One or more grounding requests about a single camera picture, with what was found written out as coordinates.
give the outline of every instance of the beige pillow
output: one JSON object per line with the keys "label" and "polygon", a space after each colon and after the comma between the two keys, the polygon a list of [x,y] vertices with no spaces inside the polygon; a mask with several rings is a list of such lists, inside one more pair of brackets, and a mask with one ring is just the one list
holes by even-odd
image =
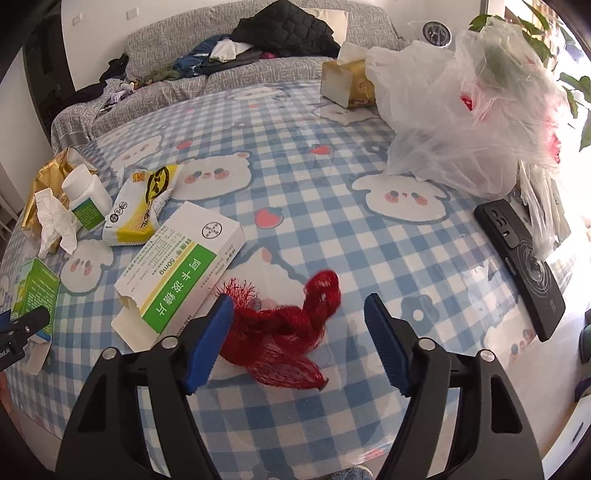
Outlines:
{"label": "beige pillow", "polygon": [[326,22],[333,31],[335,42],[342,45],[347,38],[347,25],[349,12],[343,10],[331,10],[329,8],[303,8],[302,10],[314,15],[318,20]]}

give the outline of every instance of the red netting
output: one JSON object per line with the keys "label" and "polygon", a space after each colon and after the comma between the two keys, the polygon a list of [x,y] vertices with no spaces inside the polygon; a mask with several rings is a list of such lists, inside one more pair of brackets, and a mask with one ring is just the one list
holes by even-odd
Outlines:
{"label": "red netting", "polygon": [[328,379],[306,357],[324,336],[324,324],[340,306],[339,278],[331,270],[312,277],[302,308],[280,306],[257,312],[256,288],[232,278],[218,288],[234,301],[234,323],[220,355],[245,367],[260,383],[273,387],[324,388]]}

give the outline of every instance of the gray sofa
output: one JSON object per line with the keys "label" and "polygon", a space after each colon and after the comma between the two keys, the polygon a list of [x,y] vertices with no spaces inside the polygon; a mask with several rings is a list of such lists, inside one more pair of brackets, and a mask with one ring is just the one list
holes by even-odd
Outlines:
{"label": "gray sofa", "polygon": [[[348,0],[292,0],[300,7],[318,7],[349,12],[347,41],[367,48],[380,46],[400,50],[399,39],[388,14],[374,5]],[[243,0],[214,7],[198,8],[140,28],[125,40],[129,55],[128,78],[142,78],[187,54],[211,35],[230,33],[241,18],[251,17],[272,0]],[[168,105],[208,93],[257,83],[319,79],[327,57],[290,57],[258,60],[250,65],[217,72],[209,77],[154,83],[119,102],[97,118],[121,80],[109,80],[103,95],[88,103],[66,108],[51,126],[55,153],[69,146],[87,143],[135,118]]]}

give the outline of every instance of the light switch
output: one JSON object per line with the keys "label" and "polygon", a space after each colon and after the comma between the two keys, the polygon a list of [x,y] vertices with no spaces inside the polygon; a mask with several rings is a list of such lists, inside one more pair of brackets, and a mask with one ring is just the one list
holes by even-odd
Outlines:
{"label": "light switch", "polygon": [[131,10],[128,10],[127,12],[127,20],[131,20],[132,18],[135,18],[139,15],[139,8],[135,7],[132,8]]}

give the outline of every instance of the black puffer jacket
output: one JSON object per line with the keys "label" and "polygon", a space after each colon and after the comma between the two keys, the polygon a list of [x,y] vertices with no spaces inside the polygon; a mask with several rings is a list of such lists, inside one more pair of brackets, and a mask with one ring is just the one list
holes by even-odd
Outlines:
{"label": "black puffer jacket", "polygon": [[330,27],[288,0],[267,5],[254,17],[243,18],[231,39],[251,43],[281,57],[336,57],[339,44]]}

